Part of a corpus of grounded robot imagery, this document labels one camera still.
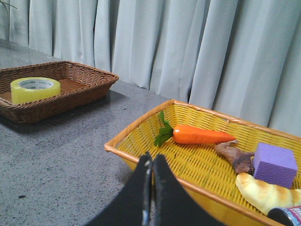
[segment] brown wicker basket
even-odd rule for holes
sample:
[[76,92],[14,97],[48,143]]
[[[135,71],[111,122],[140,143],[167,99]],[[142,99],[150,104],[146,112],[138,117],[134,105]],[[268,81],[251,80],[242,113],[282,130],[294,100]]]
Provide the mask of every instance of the brown wicker basket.
[[[61,94],[15,105],[11,102],[10,83],[26,77],[57,80],[61,83]],[[71,61],[1,69],[0,114],[17,123],[36,123],[103,98],[118,79],[116,74]]]
[[134,169],[148,151],[153,158],[163,154],[186,191],[215,218],[228,226],[279,226],[248,203],[235,185],[231,164],[212,144],[181,145],[169,139],[161,147],[154,139],[161,128],[158,112],[164,111],[171,126],[185,124],[224,131],[238,140],[237,147],[256,151],[259,142],[291,149],[298,165],[292,189],[301,188],[301,138],[203,107],[169,100],[141,116],[104,145]]

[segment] packing tape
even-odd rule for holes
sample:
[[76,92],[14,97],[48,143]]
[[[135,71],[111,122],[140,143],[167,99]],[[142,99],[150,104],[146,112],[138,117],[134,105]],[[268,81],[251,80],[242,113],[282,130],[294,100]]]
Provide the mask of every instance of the packing tape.
[[14,80],[10,83],[10,88],[13,104],[41,100],[61,93],[60,82],[42,77]]

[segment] curtain fold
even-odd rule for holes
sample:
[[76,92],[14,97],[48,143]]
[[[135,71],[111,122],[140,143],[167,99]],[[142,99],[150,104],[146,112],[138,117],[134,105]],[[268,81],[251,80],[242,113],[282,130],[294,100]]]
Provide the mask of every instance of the curtain fold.
[[300,0],[4,1],[2,39],[301,136]]

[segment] purple sponge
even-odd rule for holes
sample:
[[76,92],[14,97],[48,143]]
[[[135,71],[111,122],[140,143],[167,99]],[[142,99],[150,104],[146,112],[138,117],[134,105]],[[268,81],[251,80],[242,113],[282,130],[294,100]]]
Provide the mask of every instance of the purple sponge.
[[253,159],[254,178],[269,184],[291,188],[297,163],[289,149],[259,143]]

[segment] granite table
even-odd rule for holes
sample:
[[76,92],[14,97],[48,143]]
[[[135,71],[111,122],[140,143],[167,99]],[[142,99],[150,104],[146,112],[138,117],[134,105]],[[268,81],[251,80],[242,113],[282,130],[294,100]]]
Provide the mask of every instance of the granite table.
[[[0,68],[57,61],[0,39]],[[117,81],[108,95],[32,125],[0,116],[0,226],[81,226],[131,169],[103,145],[167,99]]]

